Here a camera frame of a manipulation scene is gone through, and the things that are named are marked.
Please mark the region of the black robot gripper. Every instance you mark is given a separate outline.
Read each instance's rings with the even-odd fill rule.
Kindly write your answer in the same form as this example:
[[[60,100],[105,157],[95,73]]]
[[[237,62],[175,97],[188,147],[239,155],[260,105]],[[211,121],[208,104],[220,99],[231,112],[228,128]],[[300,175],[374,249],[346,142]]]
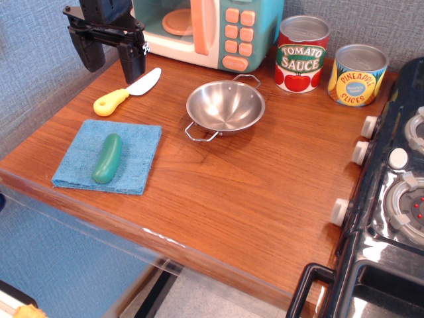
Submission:
[[[131,15],[131,1],[80,1],[78,7],[65,6],[69,34],[81,61],[89,72],[105,64],[103,44],[118,47],[121,67],[128,84],[146,69],[150,51],[144,39],[144,25]]]

